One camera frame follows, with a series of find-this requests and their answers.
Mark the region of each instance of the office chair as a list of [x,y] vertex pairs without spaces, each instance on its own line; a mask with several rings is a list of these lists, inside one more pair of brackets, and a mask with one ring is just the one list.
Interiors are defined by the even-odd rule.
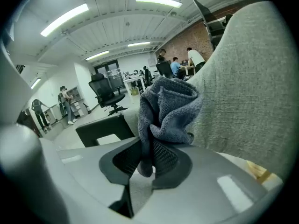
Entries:
[[153,84],[152,80],[154,78],[151,76],[151,73],[150,73],[149,69],[146,66],[144,66],[143,69],[144,69],[145,86],[148,87],[148,86]]
[[156,67],[161,76],[165,76],[166,78],[169,78],[169,79],[173,78],[173,73],[172,73],[172,70],[170,68],[170,64],[168,61],[158,63],[158,64],[156,64]]
[[116,103],[124,99],[125,95],[121,94],[115,96],[109,85],[108,79],[105,78],[103,74],[92,75],[92,80],[88,84],[94,93],[96,93],[96,98],[98,99],[98,103],[102,108],[105,106],[111,106],[114,108],[114,110],[109,112],[109,115],[127,109],[123,108],[122,106],[117,108],[118,105]]

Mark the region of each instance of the white ceiling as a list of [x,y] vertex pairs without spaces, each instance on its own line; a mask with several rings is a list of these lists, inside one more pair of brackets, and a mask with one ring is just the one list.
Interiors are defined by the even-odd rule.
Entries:
[[[73,53],[81,59],[109,50],[91,60],[92,65],[136,53],[152,52],[194,19],[199,19],[192,0],[176,0],[181,8],[135,0],[31,0],[15,24],[14,54],[35,57],[36,62],[56,64]],[[198,0],[212,11],[239,0]],[[87,3],[89,11],[67,21],[48,37],[40,35],[51,22],[69,10]],[[147,46],[131,47],[135,42]]]

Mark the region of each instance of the brick wall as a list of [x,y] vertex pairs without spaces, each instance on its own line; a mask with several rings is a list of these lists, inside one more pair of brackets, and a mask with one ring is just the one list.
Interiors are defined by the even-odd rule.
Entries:
[[[219,19],[221,17],[225,17],[227,14],[234,14],[242,7],[257,1],[259,0],[247,0],[233,4],[214,12],[213,15]],[[211,56],[213,49],[209,41],[206,27],[202,20],[194,23],[189,28],[172,38],[162,48],[166,50],[165,58],[167,60],[172,61],[172,58],[176,56],[178,61],[181,62],[182,60],[188,59],[188,53],[186,50],[188,47],[192,47],[192,49],[197,50],[205,61],[207,61]]]

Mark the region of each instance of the ceiling light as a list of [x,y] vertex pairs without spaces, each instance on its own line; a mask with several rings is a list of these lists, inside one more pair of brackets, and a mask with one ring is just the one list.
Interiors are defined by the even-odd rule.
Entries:
[[36,81],[31,86],[31,88],[33,89],[40,80],[41,80],[40,78],[37,78]]
[[176,8],[180,8],[183,5],[182,3],[173,0],[136,0],[136,2],[154,2],[154,3],[160,3],[160,4],[176,7]]
[[55,21],[53,21],[49,26],[46,27],[44,31],[41,32],[41,35],[47,36],[52,31],[54,31],[56,28],[64,24],[67,20],[73,18],[74,16],[77,16],[80,13],[83,13],[88,10],[87,4],[83,4],[79,7],[74,8],[71,11],[68,11],[67,13],[63,14],[61,17],[57,18]]
[[108,50],[107,50],[107,51],[104,51],[104,52],[101,52],[101,53],[99,53],[99,54],[96,54],[96,55],[94,55],[94,56],[91,56],[91,57],[89,57],[89,58],[86,58],[86,60],[89,61],[89,60],[91,60],[91,59],[94,59],[94,58],[96,58],[96,57],[98,57],[98,56],[101,56],[101,55],[104,55],[104,54],[107,54],[107,53],[109,53]]
[[128,47],[139,46],[139,45],[147,45],[147,44],[150,44],[150,42],[133,43],[133,44],[129,44]]

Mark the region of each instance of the chair armrest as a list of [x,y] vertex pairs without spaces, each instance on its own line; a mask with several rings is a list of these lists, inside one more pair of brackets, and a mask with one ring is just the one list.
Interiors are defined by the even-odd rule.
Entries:
[[120,140],[134,137],[122,114],[108,116],[76,129],[85,147],[100,145],[97,139],[115,134]]

